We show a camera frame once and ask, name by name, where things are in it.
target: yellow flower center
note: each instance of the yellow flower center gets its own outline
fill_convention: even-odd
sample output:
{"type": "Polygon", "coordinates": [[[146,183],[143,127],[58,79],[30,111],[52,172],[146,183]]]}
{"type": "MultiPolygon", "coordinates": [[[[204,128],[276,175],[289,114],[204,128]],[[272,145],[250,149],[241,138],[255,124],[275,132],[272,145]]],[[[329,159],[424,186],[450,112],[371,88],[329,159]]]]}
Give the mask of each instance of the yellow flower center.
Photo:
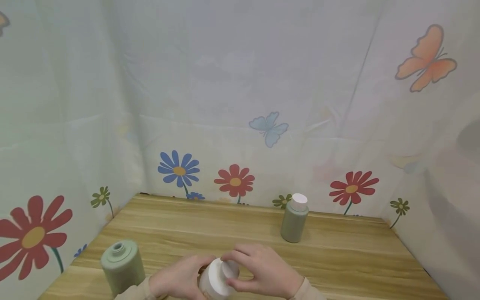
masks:
{"type": "Polygon", "coordinates": [[[349,193],[349,194],[353,194],[354,192],[356,192],[357,190],[359,189],[359,187],[357,185],[349,185],[345,188],[345,192],[349,193]]]}
{"type": "Polygon", "coordinates": [[[45,236],[45,229],[38,226],[27,232],[22,240],[22,247],[30,249],[38,245],[45,236]]]}
{"type": "Polygon", "coordinates": [[[231,185],[231,186],[239,186],[239,185],[241,185],[241,180],[240,180],[240,178],[232,178],[232,179],[230,179],[230,185],[231,185]]]}
{"type": "Polygon", "coordinates": [[[185,171],[185,169],[182,167],[175,167],[173,168],[173,173],[178,176],[183,176],[187,174],[187,171],[185,171]]]}

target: white bottle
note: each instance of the white bottle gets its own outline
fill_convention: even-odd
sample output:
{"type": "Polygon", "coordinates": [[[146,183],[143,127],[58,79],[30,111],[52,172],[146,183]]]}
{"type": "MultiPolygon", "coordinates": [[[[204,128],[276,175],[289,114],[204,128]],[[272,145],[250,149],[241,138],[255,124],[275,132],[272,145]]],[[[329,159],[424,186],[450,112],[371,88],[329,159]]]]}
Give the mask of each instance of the white bottle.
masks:
{"type": "Polygon", "coordinates": [[[225,300],[235,290],[228,286],[227,278],[238,278],[239,266],[234,261],[223,262],[219,258],[212,261],[200,276],[198,288],[207,300],[225,300]]]}

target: hand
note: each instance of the hand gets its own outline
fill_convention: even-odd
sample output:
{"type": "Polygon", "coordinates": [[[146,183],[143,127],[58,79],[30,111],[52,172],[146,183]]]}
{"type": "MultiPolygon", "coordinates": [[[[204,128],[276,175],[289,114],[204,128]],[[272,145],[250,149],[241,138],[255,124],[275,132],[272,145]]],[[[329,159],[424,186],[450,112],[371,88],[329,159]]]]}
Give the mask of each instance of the hand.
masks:
{"type": "Polygon", "coordinates": [[[303,283],[303,277],[289,266],[272,248],[240,244],[221,257],[244,265],[253,278],[247,281],[229,278],[227,284],[238,292],[290,299],[303,283]]]}
{"type": "Polygon", "coordinates": [[[180,299],[205,300],[205,296],[198,289],[197,277],[200,269],[214,259],[216,257],[213,255],[184,256],[150,277],[150,291],[155,297],[168,294],[180,299]]]}

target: blue flower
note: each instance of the blue flower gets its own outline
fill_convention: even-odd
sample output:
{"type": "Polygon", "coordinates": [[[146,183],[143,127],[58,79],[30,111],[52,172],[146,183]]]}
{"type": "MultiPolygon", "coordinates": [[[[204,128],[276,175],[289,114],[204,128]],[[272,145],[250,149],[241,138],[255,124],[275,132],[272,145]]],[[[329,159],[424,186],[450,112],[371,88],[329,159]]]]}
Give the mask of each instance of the blue flower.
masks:
{"type": "Polygon", "coordinates": [[[197,192],[190,192],[190,194],[187,194],[187,199],[193,199],[193,200],[204,200],[205,197],[197,192]]]}
{"type": "Polygon", "coordinates": [[[82,253],[86,248],[87,248],[87,244],[85,244],[82,248],[78,249],[77,253],[75,253],[73,256],[78,257],[80,253],[82,253]]]}
{"type": "Polygon", "coordinates": [[[161,174],[170,174],[163,178],[163,182],[171,183],[175,179],[177,180],[177,186],[179,188],[183,187],[183,183],[185,182],[186,185],[192,186],[193,181],[198,181],[198,177],[192,175],[193,173],[200,172],[199,168],[194,168],[198,165],[198,160],[192,159],[192,155],[187,153],[183,156],[183,159],[180,163],[179,161],[179,154],[177,151],[172,151],[172,159],[168,156],[167,153],[162,152],[160,153],[160,158],[163,162],[160,163],[158,167],[158,172],[161,174]]]}

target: green bottle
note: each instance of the green bottle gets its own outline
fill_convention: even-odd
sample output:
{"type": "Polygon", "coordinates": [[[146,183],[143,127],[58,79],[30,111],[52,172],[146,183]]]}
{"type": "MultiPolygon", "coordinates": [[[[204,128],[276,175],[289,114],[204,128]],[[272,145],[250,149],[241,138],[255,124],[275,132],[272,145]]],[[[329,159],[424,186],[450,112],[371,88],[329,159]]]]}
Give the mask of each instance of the green bottle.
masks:
{"type": "Polygon", "coordinates": [[[145,280],[144,264],[133,240],[121,240],[108,247],[100,259],[113,297],[145,280]]]}
{"type": "Polygon", "coordinates": [[[280,229],[280,235],[284,240],[290,243],[298,243],[301,240],[307,215],[307,197],[298,193],[293,194],[292,200],[287,203],[285,208],[280,229]]]}

